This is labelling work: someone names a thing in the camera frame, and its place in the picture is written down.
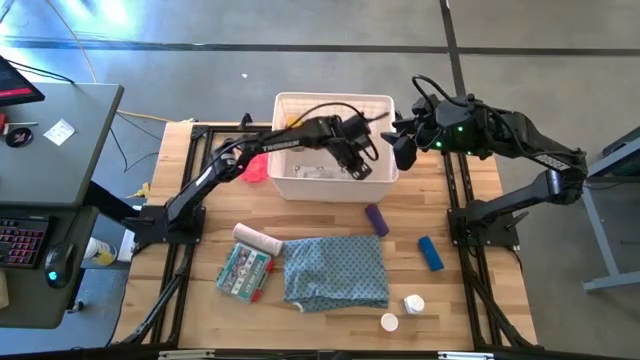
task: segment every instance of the white bottle cap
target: white bottle cap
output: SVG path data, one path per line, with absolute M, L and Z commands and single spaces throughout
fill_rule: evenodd
M 398 318 L 391 313 L 386 313 L 380 318 L 380 325 L 389 332 L 396 331 L 398 328 Z
M 424 300 L 419 295 L 409 295 L 404 298 L 404 307 L 409 314 L 419 314 L 424 311 Z

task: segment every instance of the white plastic bin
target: white plastic bin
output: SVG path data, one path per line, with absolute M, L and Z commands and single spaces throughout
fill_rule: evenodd
M 354 180 L 341 172 L 336 160 L 327 150 L 289 149 L 269 153 L 268 173 L 278 191 L 287 200 L 311 200 L 324 202 L 377 203 L 398 179 L 398 170 L 391 146 L 382 140 L 380 133 L 393 131 L 391 122 L 395 113 L 393 99 L 383 95 L 280 93 L 276 96 L 273 112 L 273 130 L 284 129 L 288 118 L 297 118 L 313 106 L 333 101 L 353 105 L 367 117 L 386 111 L 389 115 L 370 124 L 371 140 L 380 154 L 378 161 L 363 156 L 372 168 L 365 180 Z M 345 106 L 320 108 L 306 118 L 320 115 L 340 115 L 343 120 L 351 117 L 353 110 Z M 300 169 L 321 168 L 324 174 L 335 178 L 305 178 Z

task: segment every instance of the keyboard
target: keyboard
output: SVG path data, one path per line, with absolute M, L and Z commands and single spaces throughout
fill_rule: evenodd
M 0 217 L 0 267 L 33 269 L 46 248 L 48 216 Z

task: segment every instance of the wooden tabletop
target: wooden tabletop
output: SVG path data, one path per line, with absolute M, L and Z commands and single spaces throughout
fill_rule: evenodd
M 149 203 L 164 204 L 180 189 L 190 133 L 190 124 L 167 125 Z M 469 169 L 476 198 L 489 200 L 502 193 L 492 158 L 470 158 Z M 364 204 L 286 201 L 269 180 L 249 184 L 237 179 L 220 185 L 205 200 L 205 233 L 196 248 L 179 347 L 471 349 L 460 261 L 449 240 L 445 215 L 449 197 L 444 173 L 439 153 L 420 153 L 413 168 L 401 173 L 378 204 L 391 229 L 381 242 L 390 289 L 389 308 L 353 307 L 312 314 L 300 313 L 282 301 L 282 258 L 276 260 L 275 271 L 257 303 L 247 305 L 216 289 L 215 279 L 235 243 L 231 231 L 242 222 L 282 240 L 373 234 Z M 464 204 L 461 191 L 459 197 Z M 418 251 L 417 241 L 425 235 L 433 240 L 444 270 L 431 272 Z M 486 252 L 496 302 L 522 335 L 535 343 L 527 294 L 515 257 L 502 248 L 487 248 Z M 129 335 L 156 301 L 166 253 L 167 246 L 157 244 L 134 258 L 114 341 Z M 425 299 L 425 311 L 418 316 L 406 315 L 404 310 L 403 298 L 411 294 Z M 168 306 L 164 335 L 169 331 L 173 304 L 172 301 Z M 479 310 L 488 339 L 486 312 L 481 305 Z M 396 314 L 400 320 L 393 333 L 380 327 L 380 316 L 385 312 Z

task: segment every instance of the concrete floor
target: concrete floor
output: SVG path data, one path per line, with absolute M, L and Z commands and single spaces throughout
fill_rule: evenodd
M 0 23 L 0 53 L 12 60 L 91 82 L 77 50 L 7 47 L 8 40 L 68 40 L 44 2 L 12 4 Z M 446 46 L 438 0 L 54 1 L 83 39 L 223 44 Z M 458 45 L 518 48 L 640 48 L 640 3 L 632 0 L 449 0 Z M 281 91 L 388 94 L 409 112 L 414 73 L 453 92 L 446 54 L 317 52 L 88 51 L 100 82 L 125 87 L 121 109 L 174 120 L 271 117 Z M 545 134 L 589 152 L 640 125 L 637 57 L 462 56 L 467 91 L 497 107 L 522 111 Z M 46 81 L 27 74 L 32 80 Z M 161 135 L 164 124 L 133 120 Z M 158 150 L 159 141 L 116 118 L 113 129 L 129 163 Z M 109 139 L 94 180 L 118 196 L 149 181 L 155 160 L 127 174 Z M 528 184 L 541 168 L 499 159 L 505 191 Z M 640 286 L 586 295 L 581 282 L 605 275 L 581 202 L 538 205 L 518 225 L 525 283 L 540 343 L 547 348 L 638 357 Z M 632 268 L 637 261 L 627 262 Z M 126 274 L 92 272 L 82 294 L 95 311 L 65 317 L 56 330 L 0 330 L 0 352 L 99 346 L 118 316 Z M 73 333 L 73 341 L 64 341 Z

